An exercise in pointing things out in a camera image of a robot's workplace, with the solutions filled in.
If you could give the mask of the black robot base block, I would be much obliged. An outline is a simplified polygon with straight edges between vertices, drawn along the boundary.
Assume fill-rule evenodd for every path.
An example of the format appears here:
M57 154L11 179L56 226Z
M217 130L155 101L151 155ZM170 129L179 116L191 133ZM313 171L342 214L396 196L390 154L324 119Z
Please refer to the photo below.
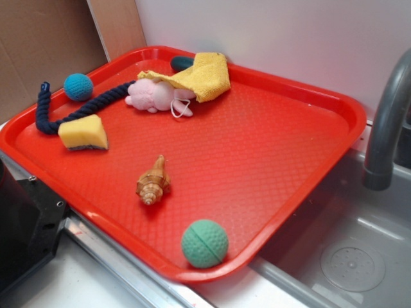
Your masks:
M55 257L67 211L43 181L17 180L1 163L1 296Z

